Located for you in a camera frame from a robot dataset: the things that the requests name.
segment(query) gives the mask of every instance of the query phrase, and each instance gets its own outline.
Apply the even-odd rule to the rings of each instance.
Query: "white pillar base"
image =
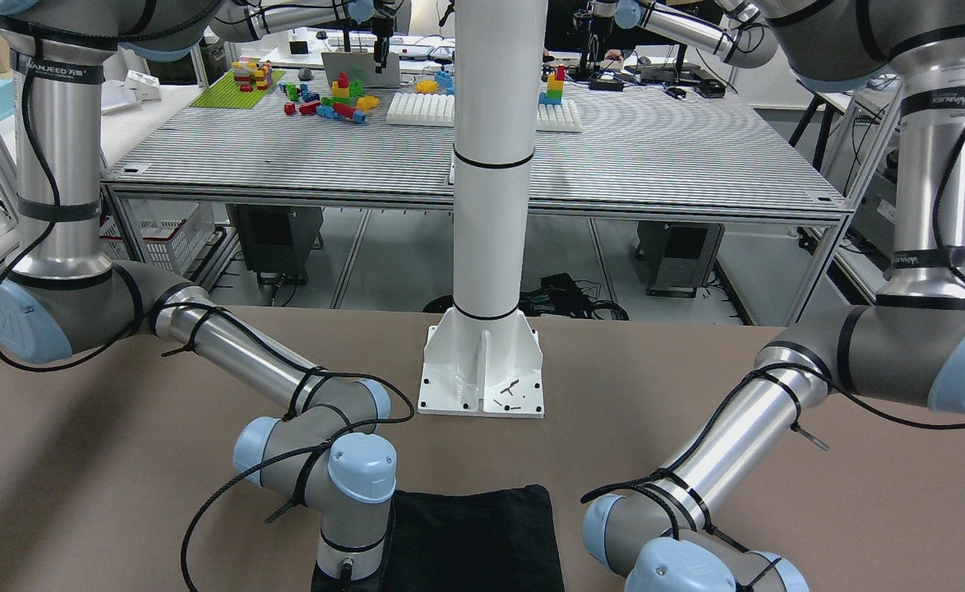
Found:
[[[509,351],[496,351],[510,344]],[[538,333],[520,311],[475,320],[456,308],[427,330],[418,411],[425,414],[545,417]]]

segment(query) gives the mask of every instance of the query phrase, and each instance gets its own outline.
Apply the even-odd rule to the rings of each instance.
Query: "white crate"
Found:
[[[198,252],[215,232],[212,206],[194,201],[133,200],[150,262],[179,275],[186,274]],[[99,243],[111,259],[128,259],[117,221],[109,217],[99,227]]]
[[[392,125],[453,127],[454,98],[450,95],[395,93],[388,108],[387,122]],[[538,105],[539,132],[584,131],[577,104],[565,99],[558,105]]]

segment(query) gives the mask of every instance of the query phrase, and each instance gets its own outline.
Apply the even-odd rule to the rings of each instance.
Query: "yellow lego brick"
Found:
[[[335,99],[347,99],[351,97],[350,89],[340,89],[339,82],[333,82],[330,86],[331,93]]]
[[[369,113],[370,111],[373,111],[373,109],[376,109],[378,104],[381,104],[381,99],[378,99],[372,95],[363,95],[362,97],[358,98],[358,103],[354,106],[356,109],[358,109],[358,111]]]
[[[438,90],[438,82],[434,82],[434,80],[422,80],[416,86],[416,91],[425,95],[432,94],[435,90]]]

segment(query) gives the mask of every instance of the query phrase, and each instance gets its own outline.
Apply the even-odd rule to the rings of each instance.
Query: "workbench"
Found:
[[[317,363],[388,378],[414,400],[427,326],[437,319],[234,313]],[[777,330],[532,323],[545,352],[544,419],[419,415],[381,434],[399,451],[401,490],[542,484],[566,591],[621,592],[624,581],[584,551],[578,497],[647,474],[688,441]],[[0,592],[183,589],[178,556],[190,518],[234,475],[242,428],[284,409],[193,354],[160,357],[167,349],[136,337],[58,374],[0,363]],[[965,432],[895,426],[838,395],[807,409],[801,423],[832,450],[787,432],[714,512],[720,529],[786,555],[816,592],[965,590]],[[265,525],[283,503],[242,483],[205,514],[190,547],[198,589],[308,589],[318,515],[296,509]]]
[[[328,96],[321,78],[309,84]],[[185,108],[104,184],[124,199],[452,210],[452,128],[388,125],[404,90],[368,91],[381,105],[365,125],[284,115],[278,90],[254,109]],[[531,214],[829,229],[783,321],[801,317],[852,210],[746,102],[731,91],[676,100],[654,86],[572,82],[565,98],[584,132],[538,133]]]

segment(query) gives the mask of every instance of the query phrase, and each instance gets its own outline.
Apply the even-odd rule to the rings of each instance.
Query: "white column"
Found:
[[[538,335],[516,306],[546,10],[546,0],[457,4],[456,308],[429,332],[423,413],[545,413]]]

